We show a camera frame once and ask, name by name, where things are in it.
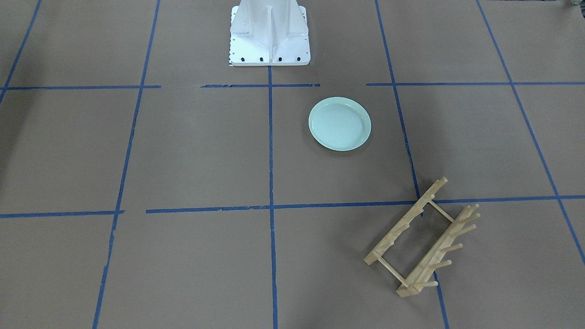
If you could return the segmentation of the wooden dish rack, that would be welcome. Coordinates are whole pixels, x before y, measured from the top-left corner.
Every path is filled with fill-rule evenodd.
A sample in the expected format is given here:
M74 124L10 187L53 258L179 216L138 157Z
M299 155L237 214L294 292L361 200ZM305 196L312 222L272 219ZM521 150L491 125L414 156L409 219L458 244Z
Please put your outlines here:
M364 257L368 266L381 264L399 281L400 297L438 286L435 271L452 264L445 256L462 248L456 240L477 227L478 204L466 205L454 216L435 200L447 182L446 177L436 180Z

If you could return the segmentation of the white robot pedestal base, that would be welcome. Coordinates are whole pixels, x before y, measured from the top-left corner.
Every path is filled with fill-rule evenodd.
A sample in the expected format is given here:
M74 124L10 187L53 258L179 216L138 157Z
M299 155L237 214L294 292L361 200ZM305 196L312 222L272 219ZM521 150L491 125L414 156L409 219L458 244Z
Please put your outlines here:
M309 65L307 10L296 0L242 0L230 12L229 65Z

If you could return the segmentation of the light green plate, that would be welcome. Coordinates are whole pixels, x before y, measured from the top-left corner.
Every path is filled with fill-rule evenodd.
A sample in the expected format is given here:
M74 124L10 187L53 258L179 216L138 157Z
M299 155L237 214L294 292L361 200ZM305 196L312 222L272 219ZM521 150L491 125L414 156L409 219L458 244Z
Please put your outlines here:
M372 121L358 102L332 96L313 106L308 127L313 138L323 147L346 152L366 143L372 131Z

